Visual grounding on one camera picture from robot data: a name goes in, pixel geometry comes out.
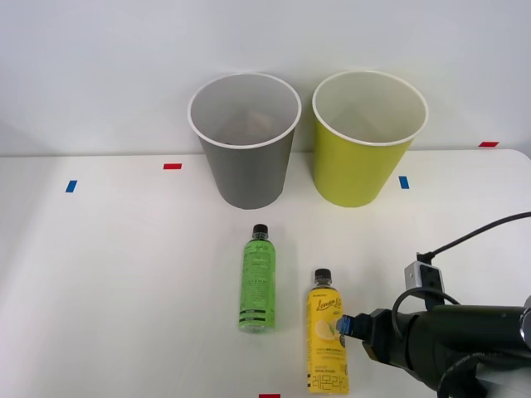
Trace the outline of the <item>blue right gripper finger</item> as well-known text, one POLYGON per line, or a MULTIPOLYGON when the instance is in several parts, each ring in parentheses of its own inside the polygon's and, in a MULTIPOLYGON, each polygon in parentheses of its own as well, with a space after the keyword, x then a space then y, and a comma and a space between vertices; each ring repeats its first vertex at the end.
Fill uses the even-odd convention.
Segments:
POLYGON ((372 334, 373 319, 366 313, 357 316, 343 315, 336 322, 336 329, 342 336, 369 339, 372 334))

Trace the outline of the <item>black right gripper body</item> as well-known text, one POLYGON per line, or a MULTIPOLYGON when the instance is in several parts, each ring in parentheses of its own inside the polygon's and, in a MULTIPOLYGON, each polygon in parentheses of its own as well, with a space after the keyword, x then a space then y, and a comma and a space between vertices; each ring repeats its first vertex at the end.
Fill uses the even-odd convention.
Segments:
POLYGON ((362 338, 363 348, 375 362, 394 367, 408 367, 407 343, 392 326, 391 311, 376 309, 368 315, 368 331, 362 338))

